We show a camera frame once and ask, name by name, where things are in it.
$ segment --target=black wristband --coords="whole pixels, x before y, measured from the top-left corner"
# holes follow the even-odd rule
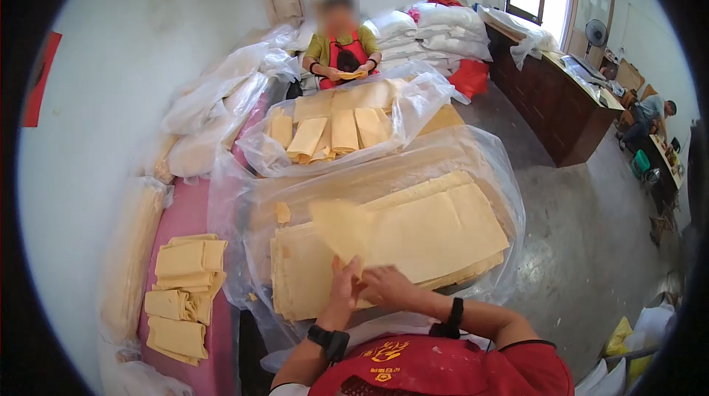
[[[344,331],[328,331],[318,325],[313,325],[308,330],[308,339],[323,347],[328,361],[340,362],[350,342],[350,335]]]
[[[453,307],[450,310],[450,316],[448,316],[448,321],[445,324],[438,322],[431,326],[431,330],[428,335],[431,337],[438,338],[460,338],[460,323],[463,321],[463,299],[460,297],[453,298]]]

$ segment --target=hand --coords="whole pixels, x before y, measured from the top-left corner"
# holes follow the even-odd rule
[[[341,73],[340,70],[336,69],[335,67],[328,67],[325,70],[325,76],[327,76],[328,79],[331,80],[332,82],[340,81],[342,79],[342,77],[340,76],[340,73]]]
[[[358,283],[357,274],[361,266],[358,256],[341,267],[341,259],[335,256],[332,259],[332,285],[330,287],[330,301],[316,324],[326,330],[343,330],[352,312],[357,307],[357,299],[362,290],[367,287],[365,283]]]
[[[365,75],[360,76],[359,78],[357,78],[357,79],[364,79],[364,78],[366,78],[366,77],[369,75],[369,71],[372,70],[373,68],[374,68],[374,63],[373,63],[372,61],[367,61],[366,63],[360,65],[360,66],[357,68],[357,70],[354,71],[354,72],[355,72],[355,73],[360,72],[360,71],[366,72],[367,74],[365,74]]]
[[[426,294],[394,266],[368,268],[362,280],[368,285],[363,298],[393,310],[415,311]]]

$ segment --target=door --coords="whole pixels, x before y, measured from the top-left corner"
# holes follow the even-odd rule
[[[586,24],[592,19],[598,19],[606,25],[610,34],[610,24],[613,20],[615,0],[573,0],[572,15],[569,27],[566,29],[567,41],[564,52],[583,56],[589,44],[586,38]],[[605,47],[591,47],[589,63],[596,69],[600,68]]]

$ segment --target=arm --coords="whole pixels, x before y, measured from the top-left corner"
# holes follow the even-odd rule
[[[309,72],[311,71],[311,65],[314,62],[318,62],[318,59],[320,58],[320,55],[322,53],[323,46],[320,44],[320,40],[317,35],[313,35],[311,39],[311,43],[308,46],[308,49],[306,50],[306,55],[303,58],[303,68],[305,70],[308,70]],[[318,76],[324,76],[325,78],[328,78],[331,81],[337,81],[341,79],[339,77],[339,70],[334,69],[332,67],[327,67],[324,65],[320,64],[315,64],[313,65],[313,74],[318,75]]]
[[[309,56],[305,56],[303,58],[303,68],[310,71],[310,66],[314,62],[317,62],[314,60],[314,58],[311,58]],[[332,68],[332,67],[326,67],[326,66],[320,65],[320,64],[313,65],[313,74],[319,75],[319,76],[324,76],[324,77],[330,79],[331,81],[337,81],[339,79],[342,79],[342,78],[340,78],[339,73],[340,73],[339,70]]]
[[[377,38],[374,37],[374,34],[367,27],[362,26],[359,29],[359,41],[362,43],[364,53],[367,53],[367,57],[377,62],[377,64],[374,64],[372,61],[367,61],[357,69],[358,71],[364,70],[369,74],[369,72],[381,62],[381,50],[377,45]],[[360,76],[358,79],[364,79],[366,77],[367,75],[364,75]]]
[[[366,285],[357,284],[358,257],[352,259],[352,262],[344,268],[340,268],[340,260],[335,257],[332,261],[332,270],[330,302],[315,323],[328,331],[342,331],[357,306],[359,292]],[[323,348],[305,338],[276,374],[271,389],[284,383],[297,383],[310,387],[325,372],[328,364]]]
[[[664,137],[665,145],[667,145],[667,128],[664,122],[664,113],[660,114],[660,133]]]
[[[453,298],[421,290],[396,267],[367,269],[362,274],[362,279],[369,285],[362,297],[372,303],[425,314],[439,321],[448,320]],[[521,314],[476,300],[465,300],[460,328],[468,333],[492,339],[497,349],[515,342],[539,338]]]

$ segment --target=pink table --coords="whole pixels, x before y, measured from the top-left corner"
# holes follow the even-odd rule
[[[256,106],[249,114],[239,136],[249,127],[258,123],[268,109],[268,90],[261,95]],[[246,166],[243,153],[232,146],[235,159]],[[175,180],[174,202],[167,208],[160,219],[160,225],[155,235],[153,252],[150,256],[150,267],[147,273],[145,291],[152,290],[157,278],[155,263],[157,252],[161,245],[167,244],[170,238],[190,234],[207,233],[207,202],[209,198],[209,180],[199,179],[195,185],[184,183],[184,179]],[[235,394],[233,365],[235,352],[232,349],[233,333],[230,304],[222,290],[214,298],[212,304],[211,325],[207,327],[204,346],[209,359],[200,361],[199,366],[183,364],[168,358],[157,351],[148,348],[145,343],[150,331],[147,326],[147,315],[143,308],[140,313],[138,337],[143,350],[143,362],[152,365],[160,373],[176,378],[190,385],[197,396],[220,396]]]

